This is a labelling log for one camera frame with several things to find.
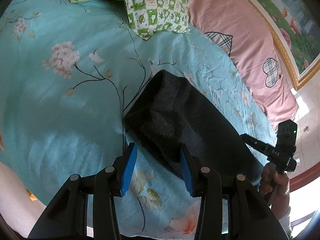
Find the white flower cluster print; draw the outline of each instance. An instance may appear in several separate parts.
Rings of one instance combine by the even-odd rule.
[[[26,23],[24,21],[24,18],[20,17],[17,21],[17,23],[13,27],[12,34],[17,33],[17,34],[22,34],[25,33],[25,31],[28,29],[26,26]]]
[[[53,71],[64,78],[71,79],[71,68],[79,61],[79,51],[73,51],[75,46],[71,41],[56,44],[51,48],[52,56],[42,61],[42,65],[47,68],[52,67]]]

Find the painting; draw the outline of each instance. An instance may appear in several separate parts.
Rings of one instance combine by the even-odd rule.
[[[320,68],[320,27],[302,0],[256,1],[271,17],[267,20],[273,21],[276,33],[283,36],[291,62],[283,59],[295,89],[301,88]]]

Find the folded black clothing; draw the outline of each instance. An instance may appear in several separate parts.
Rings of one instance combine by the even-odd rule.
[[[182,178],[179,145],[220,175],[244,174],[257,187],[263,170],[237,131],[187,79],[159,71],[124,117],[126,128],[156,159]]]

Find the gold picture frame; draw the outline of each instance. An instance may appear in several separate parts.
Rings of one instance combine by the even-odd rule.
[[[272,38],[273,43],[279,54],[281,55],[282,61],[285,65],[285,68],[288,72],[288,75],[291,79],[292,85],[296,91],[298,91],[300,88],[302,88],[320,69],[320,58],[314,60],[312,64],[310,64],[310,67],[308,67],[302,74],[297,73],[297,66],[294,63],[292,63],[293,55],[290,50],[287,50],[284,46],[283,42],[281,41],[279,35],[277,32],[279,32],[279,29],[276,25],[271,24],[272,20],[268,20],[266,15],[268,15],[267,11],[264,10],[262,6],[259,6],[258,2],[256,0],[247,0],[254,8],[255,10],[260,14],[260,16],[264,19],[265,23],[267,24]]]

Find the green checkered pillow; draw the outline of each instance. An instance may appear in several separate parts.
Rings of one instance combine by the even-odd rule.
[[[187,0],[124,0],[130,27],[147,40],[156,31],[190,33]]]

